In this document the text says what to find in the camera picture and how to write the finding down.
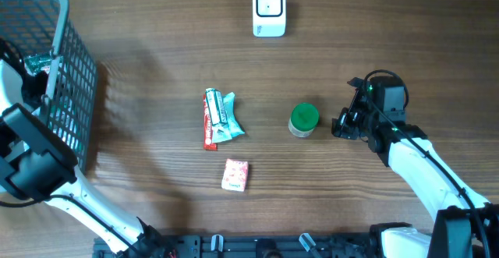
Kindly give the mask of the pink tissue pack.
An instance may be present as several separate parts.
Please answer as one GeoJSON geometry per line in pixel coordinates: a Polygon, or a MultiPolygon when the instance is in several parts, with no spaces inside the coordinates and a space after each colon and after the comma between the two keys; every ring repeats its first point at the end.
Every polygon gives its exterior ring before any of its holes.
{"type": "Polygon", "coordinates": [[[244,192],[248,174],[249,163],[247,161],[228,159],[225,163],[221,187],[228,191],[244,192]]]}

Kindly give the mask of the green lid jar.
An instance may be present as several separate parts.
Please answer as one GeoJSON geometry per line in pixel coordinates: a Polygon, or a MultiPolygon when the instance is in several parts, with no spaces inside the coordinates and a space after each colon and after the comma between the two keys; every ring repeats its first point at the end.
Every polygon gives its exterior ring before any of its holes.
{"type": "Polygon", "coordinates": [[[306,138],[317,127],[319,118],[319,111],[314,105],[310,103],[297,104],[290,115],[288,129],[293,136],[306,138]]]}

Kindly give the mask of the light teal sachet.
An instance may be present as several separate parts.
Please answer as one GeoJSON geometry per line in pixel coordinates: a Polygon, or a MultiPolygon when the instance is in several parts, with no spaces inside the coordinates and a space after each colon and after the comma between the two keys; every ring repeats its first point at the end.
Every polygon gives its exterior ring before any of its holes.
{"type": "Polygon", "coordinates": [[[226,126],[215,126],[213,127],[213,137],[214,143],[221,143],[228,140],[232,140],[234,137],[244,134],[245,132],[241,129],[238,122],[236,121],[234,114],[234,101],[235,94],[233,92],[226,94],[223,97],[223,103],[225,106],[228,124],[226,126]]]}

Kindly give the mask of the green white gum pack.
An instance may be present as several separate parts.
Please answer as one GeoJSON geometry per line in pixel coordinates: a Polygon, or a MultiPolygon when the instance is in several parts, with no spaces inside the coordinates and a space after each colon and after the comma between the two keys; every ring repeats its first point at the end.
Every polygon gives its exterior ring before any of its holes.
{"type": "Polygon", "coordinates": [[[208,88],[206,89],[205,94],[213,127],[226,126],[228,120],[221,92],[214,88],[208,88]]]}

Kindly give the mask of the red chocolate bar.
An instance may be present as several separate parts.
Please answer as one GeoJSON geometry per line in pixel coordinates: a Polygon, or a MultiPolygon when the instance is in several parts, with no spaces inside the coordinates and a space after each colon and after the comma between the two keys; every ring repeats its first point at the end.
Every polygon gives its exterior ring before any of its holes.
{"type": "Polygon", "coordinates": [[[216,151],[218,145],[213,142],[213,129],[211,125],[211,116],[206,102],[206,96],[203,95],[203,148],[209,151],[216,151]]]}

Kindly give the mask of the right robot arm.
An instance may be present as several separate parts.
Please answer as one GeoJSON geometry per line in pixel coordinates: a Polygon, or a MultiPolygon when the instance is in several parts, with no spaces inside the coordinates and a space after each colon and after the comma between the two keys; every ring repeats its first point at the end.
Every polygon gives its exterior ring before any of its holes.
{"type": "Polygon", "coordinates": [[[406,223],[372,225],[368,256],[496,257],[498,206],[466,185],[438,156],[427,134],[407,123],[409,92],[402,78],[379,69],[348,84],[356,92],[333,119],[332,135],[367,142],[409,185],[434,222],[429,235],[406,223]]]}

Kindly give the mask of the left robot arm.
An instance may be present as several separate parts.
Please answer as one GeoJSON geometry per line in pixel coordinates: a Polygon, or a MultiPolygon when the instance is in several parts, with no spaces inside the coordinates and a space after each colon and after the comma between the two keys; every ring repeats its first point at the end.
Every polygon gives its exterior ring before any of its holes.
{"type": "Polygon", "coordinates": [[[152,226],[97,191],[69,146],[23,105],[48,79],[30,75],[18,48],[1,41],[1,187],[18,199],[2,207],[46,203],[84,224],[118,257],[172,257],[175,249],[152,226]]]}

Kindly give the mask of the large green white packet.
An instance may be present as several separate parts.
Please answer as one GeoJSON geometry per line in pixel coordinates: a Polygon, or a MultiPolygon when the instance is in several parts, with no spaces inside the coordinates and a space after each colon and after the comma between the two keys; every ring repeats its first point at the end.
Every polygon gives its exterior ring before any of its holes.
{"type": "Polygon", "coordinates": [[[24,65],[30,76],[37,76],[39,73],[45,73],[47,76],[51,72],[52,58],[49,53],[35,54],[24,59],[24,65]]]}

